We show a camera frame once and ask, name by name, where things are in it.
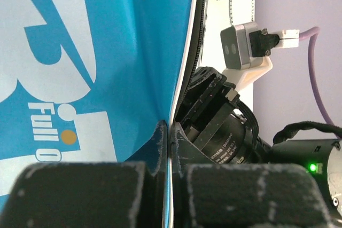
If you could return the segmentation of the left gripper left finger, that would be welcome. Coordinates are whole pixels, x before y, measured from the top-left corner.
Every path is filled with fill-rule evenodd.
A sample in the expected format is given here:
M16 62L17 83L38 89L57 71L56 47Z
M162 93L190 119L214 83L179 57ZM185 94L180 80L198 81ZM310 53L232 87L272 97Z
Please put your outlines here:
M167 136L161 120L126 161L29 165L1 227L164 227Z

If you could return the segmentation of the blue racket bag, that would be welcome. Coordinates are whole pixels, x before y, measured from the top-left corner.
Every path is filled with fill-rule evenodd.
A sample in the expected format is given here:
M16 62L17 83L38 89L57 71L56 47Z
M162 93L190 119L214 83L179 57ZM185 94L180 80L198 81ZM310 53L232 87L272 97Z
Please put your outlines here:
M202 3L1 0L1 212L29 165L123 162L169 134ZM166 146L164 227L169 181Z

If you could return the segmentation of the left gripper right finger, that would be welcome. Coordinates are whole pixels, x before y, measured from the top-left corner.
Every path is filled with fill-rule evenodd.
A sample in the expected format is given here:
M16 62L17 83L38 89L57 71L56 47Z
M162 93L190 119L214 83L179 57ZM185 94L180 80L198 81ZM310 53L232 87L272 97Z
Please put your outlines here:
M171 129L175 227L334 227L313 177L296 164L214 164Z

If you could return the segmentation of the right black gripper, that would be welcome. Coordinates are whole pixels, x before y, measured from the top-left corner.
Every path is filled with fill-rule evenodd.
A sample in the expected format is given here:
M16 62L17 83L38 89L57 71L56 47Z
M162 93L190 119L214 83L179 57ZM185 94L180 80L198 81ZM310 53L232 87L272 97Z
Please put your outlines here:
M175 120L211 162L258 163L258 123L235 88L216 69L197 68Z

